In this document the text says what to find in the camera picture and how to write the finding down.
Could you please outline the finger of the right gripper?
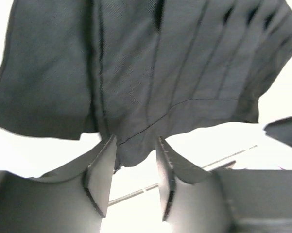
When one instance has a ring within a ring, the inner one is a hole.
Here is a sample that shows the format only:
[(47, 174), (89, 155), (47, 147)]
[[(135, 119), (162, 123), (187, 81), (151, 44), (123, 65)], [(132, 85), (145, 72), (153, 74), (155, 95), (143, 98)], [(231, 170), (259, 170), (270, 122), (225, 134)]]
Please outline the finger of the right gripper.
[(264, 131), (267, 136), (292, 148), (292, 117), (269, 123)]

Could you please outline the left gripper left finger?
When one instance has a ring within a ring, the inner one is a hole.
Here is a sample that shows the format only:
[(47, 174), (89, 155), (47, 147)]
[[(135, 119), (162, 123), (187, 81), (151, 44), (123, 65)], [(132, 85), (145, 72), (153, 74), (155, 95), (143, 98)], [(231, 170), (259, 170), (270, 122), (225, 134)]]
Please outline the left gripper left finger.
[(0, 233), (97, 233), (106, 217), (116, 137), (39, 178), (0, 171)]

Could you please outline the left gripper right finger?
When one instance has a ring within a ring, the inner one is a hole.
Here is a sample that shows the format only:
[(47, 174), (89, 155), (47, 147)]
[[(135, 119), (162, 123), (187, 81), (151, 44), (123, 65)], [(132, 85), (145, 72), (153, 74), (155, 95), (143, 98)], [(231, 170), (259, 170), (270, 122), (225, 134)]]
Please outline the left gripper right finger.
[(156, 141), (162, 220), (174, 233), (292, 233), (292, 170), (205, 171)]

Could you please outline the black pleated skirt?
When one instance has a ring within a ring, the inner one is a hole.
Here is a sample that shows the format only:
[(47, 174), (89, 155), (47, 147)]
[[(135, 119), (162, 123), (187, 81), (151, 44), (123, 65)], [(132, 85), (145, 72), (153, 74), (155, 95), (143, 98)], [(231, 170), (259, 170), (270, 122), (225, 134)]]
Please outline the black pleated skirt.
[(157, 136), (257, 123), (292, 56), (284, 0), (16, 0), (0, 67), (0, 127), (117, 137), (115, 169)]

